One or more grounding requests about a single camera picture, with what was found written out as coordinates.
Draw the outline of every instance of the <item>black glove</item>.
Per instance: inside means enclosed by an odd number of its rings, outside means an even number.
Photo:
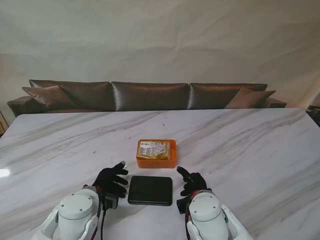
[[[92,186],[99,186],[105,192],[124,198],[127,190],[119,184],[128,185],[128,181],[118,175],[128,175],[128,171],[124,169],[125,165],[122,161],[113,168],[102,169]]]
[[[207,184],[204,178],[198,172],[189,173],[183,167],[178,166],[177,172],[183,177],[186,184],[183,186],[184,190],[180,193],[181,196],[189,196],[196,190],[207,190]]]

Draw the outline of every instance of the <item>throw pillow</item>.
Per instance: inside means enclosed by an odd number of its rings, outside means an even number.
[[[225,109],[257,109],[276,91],[252,91],[241,88]]]
[[[45,105],[48,109],[72,109],[76,105],[69,99],[68,95],[59,86],[49,87],[22,87],[22,89],[34,98],[38,103]]]

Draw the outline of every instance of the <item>brown leather sofa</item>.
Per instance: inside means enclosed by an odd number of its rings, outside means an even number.
[[[260,83],[29,82],[35,88],[61,87],[76,108],[47,109],[31,96],[22,96],[7,103],[16,117],[38,113],[223,109],[240,88],[253,91],[265,91],[267,88],[267,84]],[[285,106],[283,101],[268,98],[260,107]]]

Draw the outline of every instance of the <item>robotic arm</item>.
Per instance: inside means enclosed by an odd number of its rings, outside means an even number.
[[[98,220],[103,211],[101,226],[107,209],[116,209],[119,197],[124,198],[126,189],[119,185],[128,182],[118,175],[127,175],[125,162],[113,168],[103,169],[92,186],[64,198],[38,227],[32,240],[52,240],[59,229],[61,240],[93,240]],[[177,171],[186,182],[182,196],[177,201],[181,214],[185,214],[188,240],[253,240],[230,209],[222,204],[207,188],[199,173],[189,173],[182,167]]]
[[[102,224],[107,209],[116,209],[119,197],[124,198],[128,181],[118,175],[127,175],[125,162],[103,169],[92,186],[65,197],[38,227],[32,240],[52,240],[59,229],[61,240],[93,240],[103,210]]]
[[[181,214],[185,213],[188,240],[253,240],[230,209],[222,204],[199,173],[189,173],[182,167],[177,171],[186,182],[177,201]]]

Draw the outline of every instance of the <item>sofa armrest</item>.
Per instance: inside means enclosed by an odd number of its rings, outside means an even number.
[[[264,103],[262,104],[261,108],[262,109],[280,109],[280,108],[284,108],[287,105],[286,102],[284,101],[280,101],[274,98],[267,98]]]
[[[21,114],[39,114],[46,109],[43,104],[38,103],[31,96],[22,96],[8,101],[7,104],[16,117]]]

